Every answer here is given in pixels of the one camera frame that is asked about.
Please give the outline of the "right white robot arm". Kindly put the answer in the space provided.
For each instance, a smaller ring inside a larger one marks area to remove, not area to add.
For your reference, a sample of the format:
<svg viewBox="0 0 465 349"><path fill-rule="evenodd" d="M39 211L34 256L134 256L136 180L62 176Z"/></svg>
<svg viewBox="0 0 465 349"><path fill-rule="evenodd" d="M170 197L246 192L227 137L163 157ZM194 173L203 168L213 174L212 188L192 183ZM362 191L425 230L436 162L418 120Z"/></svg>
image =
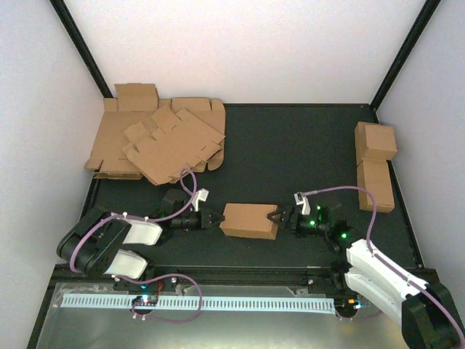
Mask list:
<svg viewBox="0 0 465 349"><path fill-rule="evenodd" d="M345 259L330 275L332 288L366 298L400 326L409 348L463 348L464 325L448 289L400 267L329 208L287 206L267 215L279 229L296 237L321 237Z"/></svg>

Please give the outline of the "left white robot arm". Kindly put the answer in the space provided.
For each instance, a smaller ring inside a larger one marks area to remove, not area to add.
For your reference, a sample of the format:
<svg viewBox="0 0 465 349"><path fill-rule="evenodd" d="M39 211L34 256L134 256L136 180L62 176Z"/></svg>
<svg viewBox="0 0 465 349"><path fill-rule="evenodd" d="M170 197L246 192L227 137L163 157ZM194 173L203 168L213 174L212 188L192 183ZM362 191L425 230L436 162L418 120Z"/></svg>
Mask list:
<svg viewBox="0 0 465 349"><path fill-rule="evenodd" d="M194 194L171 189L154 217L116 214L100 206L91 208L57 245L57 256L72 271L90 278L117 275L130 278L140 290L150 289L156 273L148 258L128 250L129 245L162 245L176 231L211 230L225 216L203 205L209 192Z"/></svg>

